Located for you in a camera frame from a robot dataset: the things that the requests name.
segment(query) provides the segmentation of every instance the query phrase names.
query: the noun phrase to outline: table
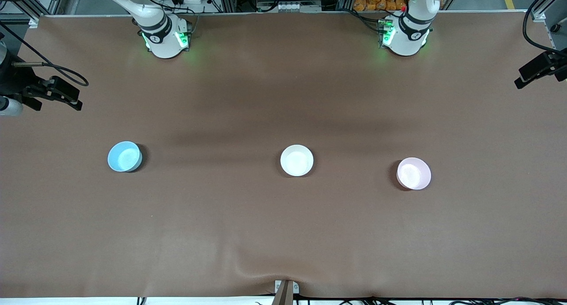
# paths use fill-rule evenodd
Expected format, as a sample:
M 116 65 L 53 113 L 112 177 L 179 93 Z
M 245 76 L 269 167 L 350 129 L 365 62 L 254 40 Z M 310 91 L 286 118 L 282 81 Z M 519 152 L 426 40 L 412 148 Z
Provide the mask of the table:
M 349 15 L 206 16 L 169 60 L 130 19 L 42 18 L 26 39 L 91 86 L 81 112 L 0 121 L 0 295 L 288 278 L 312 297 L 567 297 L 567 92 L 514 87 L 540 53 L 522 16 L 439 14 L 408 58 Z M 138 172 L 108 168 L 121 140 L 144 147 Z M 305 178 L 278 166 L 294 143 L 315 156 Z M 426 190 L 395 181 L 408 156 L 429 163 Z

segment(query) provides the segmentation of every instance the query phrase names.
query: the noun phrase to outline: electronic equipment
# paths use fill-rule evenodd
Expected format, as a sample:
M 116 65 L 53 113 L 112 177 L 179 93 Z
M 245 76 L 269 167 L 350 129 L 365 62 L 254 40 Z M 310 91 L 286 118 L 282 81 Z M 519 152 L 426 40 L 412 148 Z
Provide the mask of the electronic equipment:
M 409 0 L 404 12 L 386 17 L 382 45 L 398 55 L 414 55 L 425 45 L 440 7 L 441 0 Z
M 175 57 L 189 49 L 192 24 L 176 16 L 166 14 L 157 2 L 141 4 L 133 0 L 113 0 L 124 7 L 140 27 L 148 49 L 160 58 Z
M 76 111 L 81 110 L 79 89 L 58 76 L 48 80 L 34 73 L 34 66 L 60 67 L 46 63 L 26 63 L 20 57 L 12 55 L 4 42 L 0 41 L 0 115 L 17 116 L 22 113 L 23 105 L 41 110 L 41 101 L 36 98 L 59 101 Z
M 519 69 L 520 77 L 514 81 L 517 89 L 522 89 L 536 79 L 545 76 L 555 76 L 557 81 L 567 79 L 567 49 L 558 50 L 554 47 L 547 47 L 536 43 L 528 36 L 526 30 L 528 18 L 530 17 L 533 7 L 540 3 L 540 1 L 541 0 L 534 0 L 530 4 L 530 7 L 528 7 L 522 24 L 522 35 L 530 45 L 543 49 L 544 51 Z

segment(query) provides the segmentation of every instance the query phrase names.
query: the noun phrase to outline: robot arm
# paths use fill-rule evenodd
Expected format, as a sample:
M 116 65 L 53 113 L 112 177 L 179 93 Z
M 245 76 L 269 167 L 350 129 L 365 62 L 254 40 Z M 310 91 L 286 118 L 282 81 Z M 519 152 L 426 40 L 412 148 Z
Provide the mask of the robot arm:
M 77 88 L 57 76 L 48 80 L 36 76 L 32 67 L 43 64 L 24 62 L 12 55 L 0 40 L 0 116 L 18 116 L 23 105 L 40 111 L 42 103 L 38 98 L 59 101 L 81 110 L 83 103 L 79 101 Z
M 440 0 L 409 0 L 405 12 L 387 17 L 391 26 L 384 35 L 383 45 L 402 56 L 417 53 L 425 45 L 429 27 L 440 7 Z
M 160 58 L 171 58 L 189 48 L 190 32 L 186 20 L 166 14 L 156 4 L 143 4 L 134 0 L 113 0 L 124 7 L 142 29 L 146 46 Z

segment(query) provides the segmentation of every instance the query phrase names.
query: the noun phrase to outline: white bowl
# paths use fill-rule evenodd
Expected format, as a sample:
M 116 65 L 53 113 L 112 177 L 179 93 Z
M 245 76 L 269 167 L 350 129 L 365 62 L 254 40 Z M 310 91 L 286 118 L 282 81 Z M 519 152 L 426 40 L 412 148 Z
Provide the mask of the white bowl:
M 306 146 L 294 144 L 282 152 L 280 163 L 287 174 L 300 177 L 313 167 L 313 154 Z
M 132 141 L 122 141 L 115 144 L 108 152 L 108 166 L 117 172 L 136 170 L 142 163 L 142 152 Z
M 420 158 L 401 160 L 396 176 L 401 185 L 411 190 L 421 190 L 431 182 L 431 170 Z

